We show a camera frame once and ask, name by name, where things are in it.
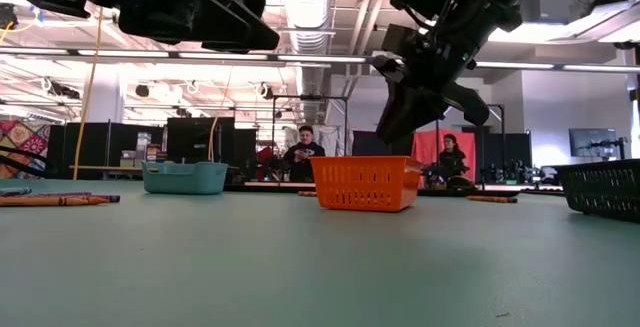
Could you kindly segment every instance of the ceiling duct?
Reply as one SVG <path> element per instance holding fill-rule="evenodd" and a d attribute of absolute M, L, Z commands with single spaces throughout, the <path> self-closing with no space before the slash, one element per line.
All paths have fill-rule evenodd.
<path fill-rule="evenodd" d="M 285 0 L 289 27 L 303 29 L 304 32 L 291 34 L 293 52 L 305 55 L 326 55 L 329 52 L 331 36 L 309 30 L 323 30 L 329 26 L 331 0 Z M 322 95 L 324 69 L 315 67 L 297 68 L 298 94 Z M 317 106 L 303 106 L 303 116 L 307 122 L 318 119 Z"/>

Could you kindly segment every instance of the man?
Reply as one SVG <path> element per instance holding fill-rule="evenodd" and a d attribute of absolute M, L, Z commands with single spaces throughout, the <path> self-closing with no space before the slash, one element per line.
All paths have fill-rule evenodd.
<path fill-rule="evenodd" d="M 313 142 L 313 128 L 302 126 L 298 130 L 300 143 L 289 148 L 284 154 L 285 161 L 291 165 L 291 182 L 313 182 L 313 169 L 309 157 L 324 157 L 324 148 Z"/>

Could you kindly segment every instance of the woman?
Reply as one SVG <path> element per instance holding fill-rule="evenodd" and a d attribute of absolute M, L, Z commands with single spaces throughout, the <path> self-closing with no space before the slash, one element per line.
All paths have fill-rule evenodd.
<path fill-rule="evenodd" d="M 467 156 L 460 151 L 456 136 L 447 134 L 444 136 L 444 151 L 438 158 L 442 169 L 449 172 L 450 176 L 462 176 L 469 170 Z"/>

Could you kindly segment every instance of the orange basket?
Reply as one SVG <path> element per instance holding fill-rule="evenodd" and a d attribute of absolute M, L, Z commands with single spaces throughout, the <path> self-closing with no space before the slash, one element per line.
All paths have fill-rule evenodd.
<path fill-rule="evenodd" d="M 312 157 L 320 206 L 398 212 L 418 195 L 420 162 L 410 157 Z"/>

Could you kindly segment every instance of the ceiling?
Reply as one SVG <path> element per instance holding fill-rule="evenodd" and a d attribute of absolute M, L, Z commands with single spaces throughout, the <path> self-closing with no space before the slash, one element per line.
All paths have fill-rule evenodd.
<path fill-rule="evenodd" d="M 352 32 L 356 25 L 358 10 L 362 0 L 332 0 L 331 24 L 327 33 L 331 34 L 329 53 L 332 55 L 346 54 Z M 399 24 L 417 27 L 404 12 L 393 9 L 388 0 L 383 0 L 381 9 L 370 38 L 364 41 L 364 54 L 370 54 L 380 49 L 384 33 L 389 24 Z M 18 28 L 24 28 L 33 23 L 34 13 L 25 0 L 0 0 L 4 3 L 16 5 L 19 18 Z M 284 0 L 267 0 L 267 9 L 263 20 L 281 35 L 280 44 L 275 52 L 292 53 L 291 31 L 288 30 L 287 14 Z M 4 39 L 3 46 L 16 47 L 55 47 L 55 48 L 95 48 L 98 33 L 98 13 L 95 6 L 87 6 L 93 11 L 89 20 L 82 20 L 56 13 L 44 11 L 43 22 L 37 22 L 32 27 L 20 32 L 9 33 Z M 163 45 L 158 42 L 129 36 L 121 33 L 113 22 L 117 11 L 105 9 L 102 27 L 102 49 L 126 50 L 180 50 L 197 51 L 199 44 L 181 43 L 177 46 Z M 489 61 L 554 61 L 554 62 L 606 62 L 615 57 L 615 49 L 610 44 L 581 43 L 574 45 L 549 45 L 526 43 L 488 42 L 478 55 L 480 60 Z M 47 61 L 32 59 L 5 58 L 0 64 L 0 96 L 13 101 L 58 101 L 63 97 L 50 95 L 43 82 L 48 78 L 82 92 L 84 81 L 90 65 L 79 61 Z M 297 68 L 287 65 L 278 67 L 268 66 L 228 66 L 228 65 L 185 65 L 185 64 L 153 64 L 153 63 L 122 63 L 121 75 L 128 85 L 128 100 L 131 103 L 162 103 L 150 98 L 136 96 L 135 89 L 139 84 L 171 85 L 184 90 L 182 100 L 188 104 L 224 104 L 236 106 L 269 107 L 271 101 L 260 96 L 259 86 L 267 85 L 276 94 L 297 94 Z M 490 79 L 491 71 L 476 70 L 467 72 L 466 77 L 481 77 Z M 227 98 L 223 99 L 225 87 L 229 87 Z M 298 101 L 282 100 L 296 110 Z M 77 119 L 78 107 L 30 107 L 31 112 L 41 111 L 46 116 L 58 119 Z M 201 109 L 210 114 L 207 108 Z M 152 111 L 128 110 L 127 119 L 147 121 L 150 119 L 164 119 L 174 115 L 170 109 Z M 282 121 L 291 123 L 299 116 L 285 114 Z M 249 122 L 251 119 L 268 120 L 271 115 L 266 112 L 245 114 L 243 117 Z"/>

